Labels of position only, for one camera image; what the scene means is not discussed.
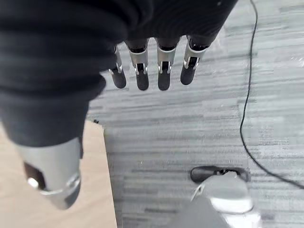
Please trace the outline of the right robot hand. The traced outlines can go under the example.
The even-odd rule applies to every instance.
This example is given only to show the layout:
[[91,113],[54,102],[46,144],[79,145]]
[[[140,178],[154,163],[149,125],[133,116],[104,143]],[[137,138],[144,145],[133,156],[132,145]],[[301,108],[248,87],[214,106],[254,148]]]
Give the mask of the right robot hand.
[[188,43],[181,82],[193,81],[234,0],[3,0],[0,118],[27,182],[58,209],[76,201],[89,103],[126,79],[117,45],[130,52],[137,86],[148,81],[148,40],[157,42],[158,87],[167,90],[178,42]]

